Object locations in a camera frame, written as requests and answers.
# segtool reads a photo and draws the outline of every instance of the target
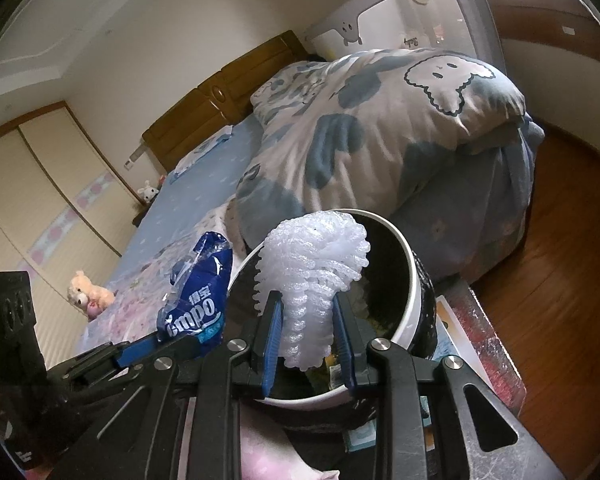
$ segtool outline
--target teddy bear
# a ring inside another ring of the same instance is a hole
[[[142,200],[147,204],[151,202],[158,193],[160,193],[160,190],[155,189],[155,187],[149,184],[148,180],[144,181],[144,187],[138,189],[138,195],[140,195]]]
[[[93,285],[81,270],[77,270],[72,277],[66,296],[72,304],[87,313],[90,321],[96,319],[115,300],[113,292],[103,286]]]

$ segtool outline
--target ceiling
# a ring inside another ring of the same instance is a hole
[[[0,35],[0,97],[61,80],[121,14],[146,1],[24,0]]]

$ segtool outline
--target wardrobe door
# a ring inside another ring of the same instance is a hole
[[[46,367],[51,368],[75,354],[74,348],[87,325],[87,318],[55,291],[27,263],[26,257],[0,228],[0,271],[29,271],[37,320],[36,336]]]
[[[117,179],[65,108],[19,126],[40,164],[67,200],[122,254],[136,228],[136,197]]]
[[[64,299],[75,271],[103,285],[119,257],[65,202],[18,131],[0,138],[0,231],[24,259],[14,266],[13,255],[1,256],[0,270],[24,268],[37,275],[36,334],[51,366],[73,355],[86,324],[85,315]]]

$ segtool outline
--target white bubble wrap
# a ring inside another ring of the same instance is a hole
[[[280,356],[288,368],[318,367],[331,353],[331,300],[368,266],[365,238],[350,214],[318,211],[283,221],[264,240],[254,298],[263,312],[270,291],[282,293]]]

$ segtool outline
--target wooden headboard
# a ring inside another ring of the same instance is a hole
[[[169,108],[142,134],[144,143],[171,171],[222,126],[248,116],[251,94],[264,82],[286,65],[306,58],[306,50],[291,30],[271,38],[223,66]]]

